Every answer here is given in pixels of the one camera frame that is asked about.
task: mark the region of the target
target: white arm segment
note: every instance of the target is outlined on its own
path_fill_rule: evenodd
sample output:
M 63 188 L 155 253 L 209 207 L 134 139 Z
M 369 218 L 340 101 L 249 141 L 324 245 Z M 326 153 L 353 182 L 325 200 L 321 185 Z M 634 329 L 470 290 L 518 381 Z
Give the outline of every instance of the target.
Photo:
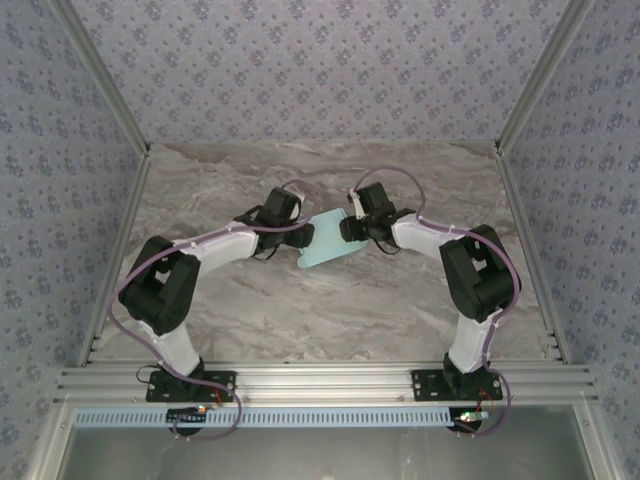
M 242 225 L 244 224 L 231 222 L 222 230 Z M 175 240 L 173 243 L 176 245 L 189 241 L 195 242 L 202 236 L 187 240 Z M 247 231 L 223 235 L 210 242 L 184 248 L 180 251 L 186 255 L 194 255 L 200 260 L 200 269 L 198 271 L 198 279 L 200 279 L 222 265 L 241 258 L 251 257 L 256 251 L 257 245 L 258 235 L 255 232 Z M 142 330 L 147 332 L 151 342 L 166 363 L 182 375 L 188 376 L 200 363 L 200 356 L 191 344 L 186 322 L 182 322 L 179 327 L 164 335 L 156 335 L 153 329 L 145 322 L 139 321 L 138 324 Z
M 400 248 L 414 250 L 436 259 L 440 259 L 440 245 L 462 238 L 462 235 L 438 232 L 421 225 L 414 213 L 399 219 L 391 230 L 393 239 Z M 494 312 L 482 323 L 459 314 L 456 337 L 449 349 L 449 359 L 460 372 L 470 373 L 482 366 L 482 346 L 489 333 L 491 318 L 497 313 Z

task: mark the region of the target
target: marble tabletop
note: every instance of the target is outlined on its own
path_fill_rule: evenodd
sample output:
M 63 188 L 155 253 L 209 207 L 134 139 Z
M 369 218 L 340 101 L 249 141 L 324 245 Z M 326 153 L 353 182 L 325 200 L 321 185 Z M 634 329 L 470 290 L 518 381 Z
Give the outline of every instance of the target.
M 343 207 L 367 169 L 398 165 L 427 193 L 425 217 L 498 232 L 522 278 L 522 295 L 503 321 L 492 358 L 551 357 L 515 223 L 488 143 L 360 143 L 154 145 L 140 207 L 120 278 L 153 235 L 188 238 L 220 228 L 261 204 L 270 190 L 300 178 L 310 184 L 305 204 Z M 397 207 L 419 204 L 411 182 L 374 174 Z M 310 269 L 299 252 L 280 248 L 261 262 L 237 261 L 198 283 L 188 330 L 196 350 L 217 360 L 441 360 L 458 319 L 439 260 L 411 251 L 390 257 L 373 244 Z M 117 314 L 135 328 L 126 310 Z M 108 321 L 99 359 L 150 358 Z

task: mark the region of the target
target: blue floral wallpaper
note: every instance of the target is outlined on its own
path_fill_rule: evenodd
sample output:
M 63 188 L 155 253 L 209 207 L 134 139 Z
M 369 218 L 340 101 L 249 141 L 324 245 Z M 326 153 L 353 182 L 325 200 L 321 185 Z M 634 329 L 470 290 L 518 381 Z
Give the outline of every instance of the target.
M 597 0 L 509 158 L 574 359 L 640 479 L 640 4 Z
M 495 138 L 567 0 L 73 0 L 150 142 Z
M 0 2 L 0 478 L 77 360 L 138 165 L 45 1 Z

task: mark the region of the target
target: light blue cloth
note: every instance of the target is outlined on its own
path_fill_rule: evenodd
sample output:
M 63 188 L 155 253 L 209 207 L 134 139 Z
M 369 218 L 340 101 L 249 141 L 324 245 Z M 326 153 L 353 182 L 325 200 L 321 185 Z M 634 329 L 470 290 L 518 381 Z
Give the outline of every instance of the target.
M 349 253 L 357 252 L 367 246 L 364 242 L 345 242 L 340 235 L 340 221 L 347 218 L 342 208 L 316 215 L 310 223 L 316 228 L 311 244 L 301 248 L 298 259 L 300 268 L 309 268 Z

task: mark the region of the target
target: enclosure wall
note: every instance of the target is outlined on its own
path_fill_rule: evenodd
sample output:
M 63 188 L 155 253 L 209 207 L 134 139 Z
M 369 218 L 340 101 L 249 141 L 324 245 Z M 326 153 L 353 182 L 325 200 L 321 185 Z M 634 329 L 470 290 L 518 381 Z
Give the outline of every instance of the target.
M 598 0 L 509 154 L 573 360 L 640 478 L 640 6 Z
M 566 0 L 74 0 L 151 143 L 493 139 Z
M 139 155 L 45 1 L 0 2 L 0 478 L 84 338 Z

